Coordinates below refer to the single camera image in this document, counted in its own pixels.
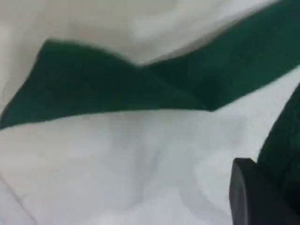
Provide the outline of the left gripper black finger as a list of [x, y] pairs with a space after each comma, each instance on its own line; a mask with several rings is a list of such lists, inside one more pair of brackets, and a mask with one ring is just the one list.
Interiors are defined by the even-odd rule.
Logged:
[[300, 217], [250, 158], [235, 158], [229, 186], [234, 225], [298, 225]]

